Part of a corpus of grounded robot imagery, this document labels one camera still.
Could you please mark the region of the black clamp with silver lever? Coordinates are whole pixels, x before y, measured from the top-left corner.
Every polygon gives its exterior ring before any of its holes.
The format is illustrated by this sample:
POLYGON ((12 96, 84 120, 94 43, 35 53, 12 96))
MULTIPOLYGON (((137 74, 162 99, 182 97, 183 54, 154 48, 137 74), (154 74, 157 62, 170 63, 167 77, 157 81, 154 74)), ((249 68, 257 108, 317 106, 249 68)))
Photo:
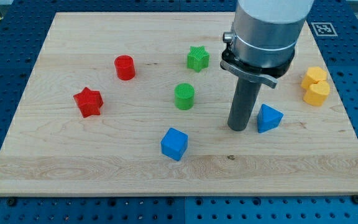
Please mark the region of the black clamp with silver lever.
POLYGON ((278 78, 284 76, 290 68, 290 64, 295 56, 295 51, 290 55, 290 58, 283 64, 277 67, 262 68, 249 65, 240 61, 231 50, 231 45, 226 44, 226 49, 221 54, 220 66, 223 70, 227 70, 231 74, 240 79, 247 80, 252 83, 259 83, 275 88, 278 83, 278 78))

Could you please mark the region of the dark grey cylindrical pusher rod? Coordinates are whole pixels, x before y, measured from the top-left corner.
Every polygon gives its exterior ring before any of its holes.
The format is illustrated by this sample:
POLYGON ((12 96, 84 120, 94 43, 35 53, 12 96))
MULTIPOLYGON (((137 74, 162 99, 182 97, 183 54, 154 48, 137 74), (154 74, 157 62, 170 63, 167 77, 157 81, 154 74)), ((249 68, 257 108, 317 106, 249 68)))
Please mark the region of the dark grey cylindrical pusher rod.
POLYGON ((227 124, 234 131, 243 131, 259 94, 260 83, 238 78, 227 124))

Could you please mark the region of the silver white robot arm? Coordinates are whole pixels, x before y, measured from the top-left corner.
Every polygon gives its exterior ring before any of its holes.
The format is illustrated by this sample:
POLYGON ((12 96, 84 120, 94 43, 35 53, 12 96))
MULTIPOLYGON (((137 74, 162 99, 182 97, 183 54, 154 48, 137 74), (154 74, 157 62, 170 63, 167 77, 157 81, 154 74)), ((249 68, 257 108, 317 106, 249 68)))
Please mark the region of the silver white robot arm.
POLYGON ((275 88, 287 73, 314 0, 238 0, 231 29, 223 34, 220 66, 237 80, 227 124, 247 127, 260 87, 275 88))

